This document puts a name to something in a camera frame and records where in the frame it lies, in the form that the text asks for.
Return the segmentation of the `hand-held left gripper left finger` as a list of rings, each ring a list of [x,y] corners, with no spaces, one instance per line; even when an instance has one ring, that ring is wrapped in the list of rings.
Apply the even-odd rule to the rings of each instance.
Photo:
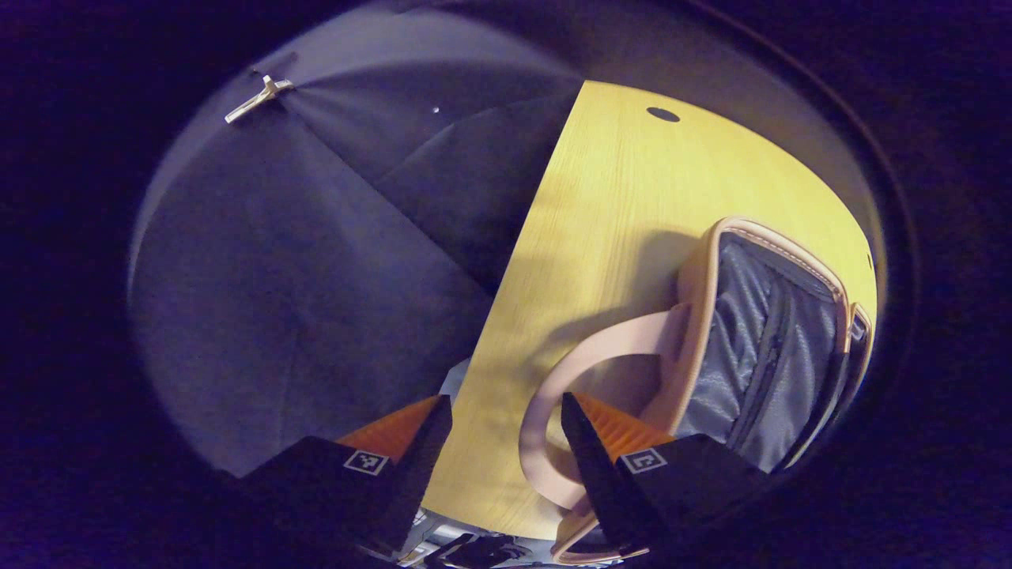
[[[398,553],[451,426],[451,397],[434,395],[337,440],[306,436],[243,476],[241,488],[315,546]]]

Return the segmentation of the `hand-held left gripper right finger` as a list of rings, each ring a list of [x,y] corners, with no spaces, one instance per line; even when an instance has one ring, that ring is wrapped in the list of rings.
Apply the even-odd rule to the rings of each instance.
[[[594,514],[621,553],[686,550],[772,484],[712,437],[676,439],[585,393],[561,398],[561,426]]]

